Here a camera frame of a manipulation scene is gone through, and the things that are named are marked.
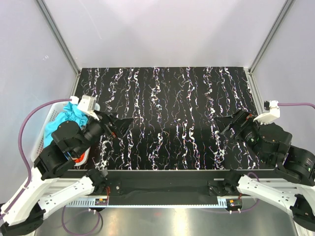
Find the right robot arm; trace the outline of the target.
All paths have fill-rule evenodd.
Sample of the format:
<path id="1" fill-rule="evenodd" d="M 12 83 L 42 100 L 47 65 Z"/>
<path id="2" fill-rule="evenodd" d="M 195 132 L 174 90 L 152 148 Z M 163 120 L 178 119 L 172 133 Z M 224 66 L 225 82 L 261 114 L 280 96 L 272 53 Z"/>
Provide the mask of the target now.
<path id="1" fill-rule="evenodd" d="M 298 192 L 284 192 L 230 170 L 222 181 L 208 183 L 209 193 L 220 197 L 237 193 L 255 197 L 286 212 L 301 227 L 314 231 L 315 156 L 291 144 L 292 134 L 274 123 L 279 116 L 278 109 L 258 116 L 238 110 L 227 117 L 215 117 L 214 121 L 220 134 L 245 142 L 262 163 L 292 183 Z"/>

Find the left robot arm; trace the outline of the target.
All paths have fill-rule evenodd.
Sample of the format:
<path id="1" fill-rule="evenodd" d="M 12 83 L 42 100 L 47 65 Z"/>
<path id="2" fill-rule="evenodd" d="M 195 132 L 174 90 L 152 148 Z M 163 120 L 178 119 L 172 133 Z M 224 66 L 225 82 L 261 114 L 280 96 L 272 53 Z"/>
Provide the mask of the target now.
<path id="1" fill-rule="evenodd" d="M 4 223 L 0 232 L 4 236 L 23 236 L 38 229 L 50 214 L 70 202 L 89 194 L 101 194 L 106 190 L 106 174 L 98 169 L 88 170 L 74 184 L 45 196 L 45 192 L 102 136 L 122 138 L 133 123 L 133 118 L 118 118 L 116 113 L 95 112 L 85 128 L 74 121 L 64 121 L 52 133 L 52 142 L 34 161 L 31 181 L 22 187 L 16 202 L 0 206 Z"/>

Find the bright blue t shirt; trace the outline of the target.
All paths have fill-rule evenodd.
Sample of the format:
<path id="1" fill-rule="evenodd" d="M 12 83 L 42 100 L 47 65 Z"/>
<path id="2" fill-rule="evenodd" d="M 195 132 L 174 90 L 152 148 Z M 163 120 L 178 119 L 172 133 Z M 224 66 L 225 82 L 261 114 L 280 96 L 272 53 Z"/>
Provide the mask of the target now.
<path id="1" fill-rule="evenodd" d="M 87 124 L 88 117 L 82 111 L 77 109 L 76 104 L 68 102 L 56 118 L 45 126 L 43 135 L 44 148 L 50 145 L 53 140 L 52 133 L 55 132 L 58 126 L 65 121 L 74 121 L 80 127 L 83 127 Z"/>

